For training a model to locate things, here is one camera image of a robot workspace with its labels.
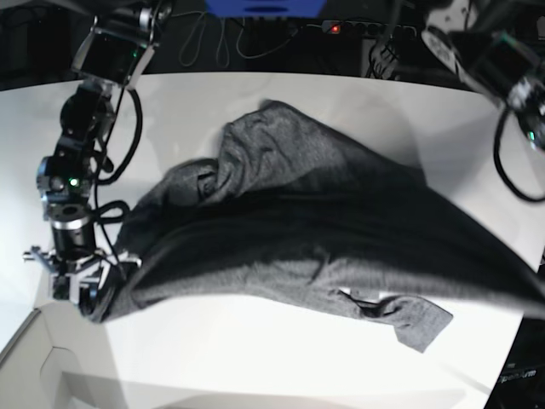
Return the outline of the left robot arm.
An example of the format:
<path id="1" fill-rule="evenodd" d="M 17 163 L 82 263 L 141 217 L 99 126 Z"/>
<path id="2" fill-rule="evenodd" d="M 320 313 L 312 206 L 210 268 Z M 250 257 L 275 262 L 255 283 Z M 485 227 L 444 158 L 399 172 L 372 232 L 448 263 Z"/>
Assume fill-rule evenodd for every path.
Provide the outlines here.
<path id="1" fill-rule="evenodd" d="M 531 147 L 544 150 L 544 59 L 498 25 L 519 1 L 428 1 L 422 41 L 471 90 L 501 109 L 493 162 L 518 199 L 542 204 L 544 197 L 519 190 L 501 160 L 506 122 L 515 116 Z"/>

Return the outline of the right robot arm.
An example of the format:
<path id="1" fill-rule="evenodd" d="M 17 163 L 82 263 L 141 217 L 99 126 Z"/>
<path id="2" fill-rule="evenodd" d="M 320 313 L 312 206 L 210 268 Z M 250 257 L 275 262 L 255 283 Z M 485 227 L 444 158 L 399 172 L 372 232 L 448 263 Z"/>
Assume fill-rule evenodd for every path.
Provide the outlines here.
<path id="1" fill-rule="evenodd" d="M 120 223 L 129 212 L 122 200 L 91 204 L 98 188 L 113 184 L 134 157 L 143 131 L 141 100 L 136 83 L 155 54 L 171 1 L 60 1 L 59 6 L 94 18 L 79 47 L 72 70 L 82 82 L 60 112 L 60 138 L 52 155 L 37 169 L 36 186 L 43 219 L 50 225 L 53 247 L 33 246 L 23 255 L 39 262 L 49 274 L 49 295 L 71 302 L 84 316 L 94 313 L 100 299 L 110 295 L 108 278 L 126 278 L 124 266 L 139 259 L 96 244 L 95 228 Z M 136 114 L 135 134 L 122 163 L 107 153 L 119 105 L 112 92 L 129 94 Z"/>

